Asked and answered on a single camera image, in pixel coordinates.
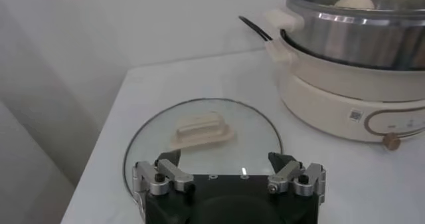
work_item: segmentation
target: power cord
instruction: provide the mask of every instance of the power cord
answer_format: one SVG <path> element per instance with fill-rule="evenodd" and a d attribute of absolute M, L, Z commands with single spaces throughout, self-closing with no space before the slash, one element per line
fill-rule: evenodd
<path fill-rule="evenodd" d="M 273 38 L 270 37 L 265 31 L 263 31 L 258 25 L 254 24 L 250 20 L 248 20 L 246 17 L 239 16 L 239 19 L 244 22 L 246 25 L 248 25 L 253 31 L 255 31 L 257 34 L 263 38 L 264 41 L 272 41 Z"/>

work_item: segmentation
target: pot handle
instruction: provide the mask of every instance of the pot handle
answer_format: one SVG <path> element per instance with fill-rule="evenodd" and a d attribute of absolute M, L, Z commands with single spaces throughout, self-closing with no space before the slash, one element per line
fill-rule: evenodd
<path fill-rule="evenodd" d="M 273 9 L 265 12 L 264 16 L 276 29 L 284 29 L 286 32 L 300 31 L 304 28 L 304 18 L 289 9 L 282 11 Z"/>
<path fill-rule="evenodd" d="M 275 63 L 284 62 L 289 64 L 298 59 L 298 55 L 286 47 L 281 39 L 266 41 L 265 46 L 267 53 Z"/>

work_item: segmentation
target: control panel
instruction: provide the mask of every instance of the control panel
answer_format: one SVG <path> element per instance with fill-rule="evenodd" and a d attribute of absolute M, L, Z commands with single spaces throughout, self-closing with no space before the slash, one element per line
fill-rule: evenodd
<path fill-rule="evenodd" d="M 374 112 L 365 120 L 365 127 L 376 135 L 414 134 L 425 129 L 425 108 Z"/>

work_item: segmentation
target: glass lid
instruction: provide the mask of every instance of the glass lid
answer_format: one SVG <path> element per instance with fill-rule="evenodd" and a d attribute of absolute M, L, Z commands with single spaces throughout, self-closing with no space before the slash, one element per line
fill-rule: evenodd
<path fill-rule="evenodd" d="M 136 132 L 124 156 L 127 190 L 136 162 L 153 164 L 176 149 L 179 169 L 206 175 L 272 175 L 268 153 L 283 153 L 276 128 L 257 109 L 225 98 L 190 100 L 158 113 Z"/>

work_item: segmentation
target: wooden knob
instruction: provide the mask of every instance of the wooden knob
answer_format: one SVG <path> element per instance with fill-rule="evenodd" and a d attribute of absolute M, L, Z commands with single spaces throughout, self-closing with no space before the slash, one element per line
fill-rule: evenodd
<path fill-rule="evenodd" d="M 388 133 L 382 139 L 383 144 L 390 151 L 395 151 L 400 147 L 401 140 L 395 133 Z"/>

